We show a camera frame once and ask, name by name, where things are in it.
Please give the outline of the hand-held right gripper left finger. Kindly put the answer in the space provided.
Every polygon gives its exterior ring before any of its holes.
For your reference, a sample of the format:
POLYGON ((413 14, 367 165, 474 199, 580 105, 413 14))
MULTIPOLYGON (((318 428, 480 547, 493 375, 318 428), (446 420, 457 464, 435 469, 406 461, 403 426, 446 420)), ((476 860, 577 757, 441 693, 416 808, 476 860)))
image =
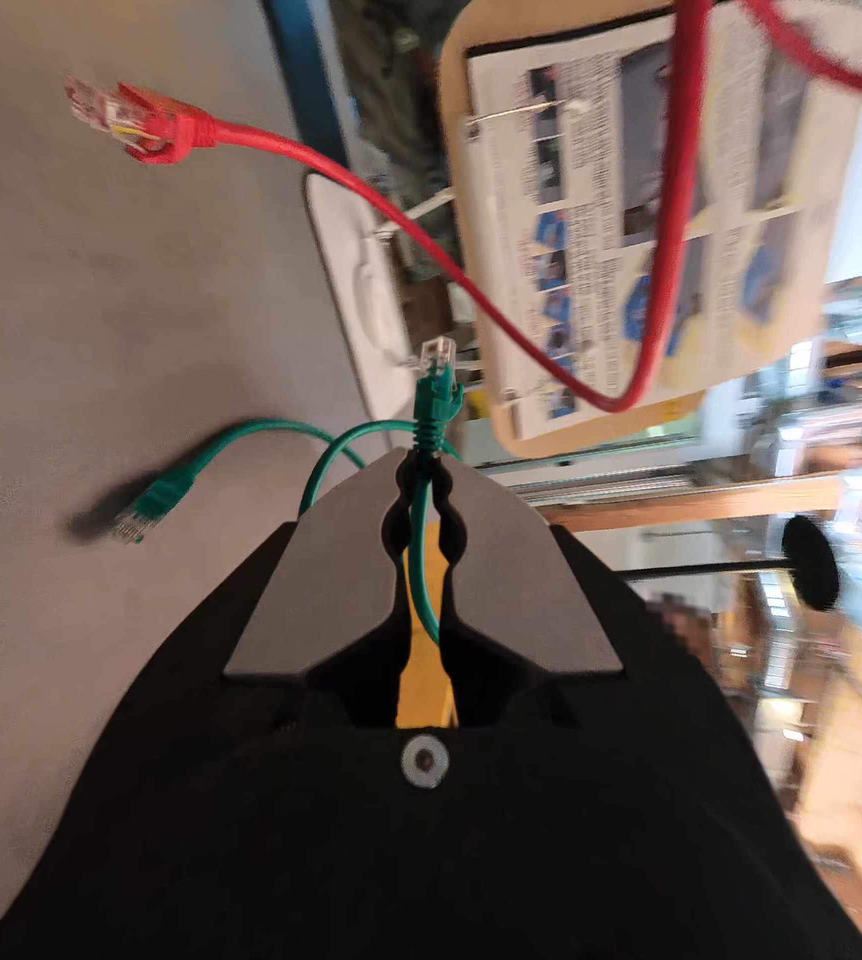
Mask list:
POLYGON ((410 459, 392 450, 301 516, 223 678, 331 697, 353 726, 395 727, 411 654, 410 459))

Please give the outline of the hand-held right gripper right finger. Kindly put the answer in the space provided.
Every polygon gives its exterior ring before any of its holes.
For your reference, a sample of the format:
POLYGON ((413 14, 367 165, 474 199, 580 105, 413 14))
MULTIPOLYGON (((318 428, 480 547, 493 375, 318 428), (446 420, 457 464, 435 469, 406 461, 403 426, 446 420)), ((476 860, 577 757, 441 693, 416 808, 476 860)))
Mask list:
POLYGON ((519 695, 561 681, 621 676, 542 516, 451 455, 435 466, 433 488, 448 564, 438 646, 460 727, 495 726, 519 695))

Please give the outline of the yellow bin with divider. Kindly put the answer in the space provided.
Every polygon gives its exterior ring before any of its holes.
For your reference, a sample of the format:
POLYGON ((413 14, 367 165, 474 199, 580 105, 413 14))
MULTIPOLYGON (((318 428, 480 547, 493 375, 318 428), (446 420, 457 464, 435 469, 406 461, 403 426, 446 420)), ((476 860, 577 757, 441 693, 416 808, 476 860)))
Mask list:
MULTIPOLYGON (((430 524, 425 535, 426 582, 433 610, 440 614, 446 558, 438 545, 439 523, 430 524)), ((458 714, 449 676, 439 654, 413 606, 411 654, 400 678, 396 726, 400 729, 450 728, 458 723, 458 714)))

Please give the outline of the wooden beam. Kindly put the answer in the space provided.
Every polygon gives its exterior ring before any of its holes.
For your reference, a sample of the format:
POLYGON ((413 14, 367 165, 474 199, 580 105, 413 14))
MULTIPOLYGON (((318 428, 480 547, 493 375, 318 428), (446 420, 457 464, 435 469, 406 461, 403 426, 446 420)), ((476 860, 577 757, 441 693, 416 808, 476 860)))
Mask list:
POLYGON ((672 490, 621 501, 548 505, 538 512, 571 533, 715 522, 835 510, 845 492, 841 472, 672 490))

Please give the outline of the black pole stand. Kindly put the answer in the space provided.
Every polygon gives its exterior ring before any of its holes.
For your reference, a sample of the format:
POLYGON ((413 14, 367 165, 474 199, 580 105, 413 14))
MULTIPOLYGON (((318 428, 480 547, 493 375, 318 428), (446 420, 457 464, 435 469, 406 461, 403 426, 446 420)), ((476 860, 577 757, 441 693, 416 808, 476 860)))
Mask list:
POLYGON ((797 599, 822 613, 836 606, 841 576, 832 545, 821 527, 804 514, 790 517, 781 535, 781 554, 776 557, 693 563, 615 571, 627 583, 670 578, 712 576, 725 573, 784 571, 791 579, 797 599))

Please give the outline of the white stand base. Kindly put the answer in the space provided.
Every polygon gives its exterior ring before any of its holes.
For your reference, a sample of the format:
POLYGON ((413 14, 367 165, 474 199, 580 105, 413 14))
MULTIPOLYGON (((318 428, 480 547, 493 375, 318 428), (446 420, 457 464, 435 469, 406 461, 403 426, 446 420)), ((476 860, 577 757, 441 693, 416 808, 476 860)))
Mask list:
POLYGON ((304 194, 317 249, 341 322, 352 371, 373 419, 411 409, 424 342, 457 343, 464 383, 483 379, 473 302, 433 265, 413 238, 362 197, 322 174, 304 194))

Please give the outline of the black table mat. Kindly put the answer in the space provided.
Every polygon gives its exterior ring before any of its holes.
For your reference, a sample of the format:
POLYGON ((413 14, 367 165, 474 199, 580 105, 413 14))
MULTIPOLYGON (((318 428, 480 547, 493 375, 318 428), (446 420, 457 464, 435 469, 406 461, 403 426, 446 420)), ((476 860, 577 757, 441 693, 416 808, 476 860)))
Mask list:
POLYGON ((319 35, 308 1, 261 1, 299 139, 349 166, 319 35))

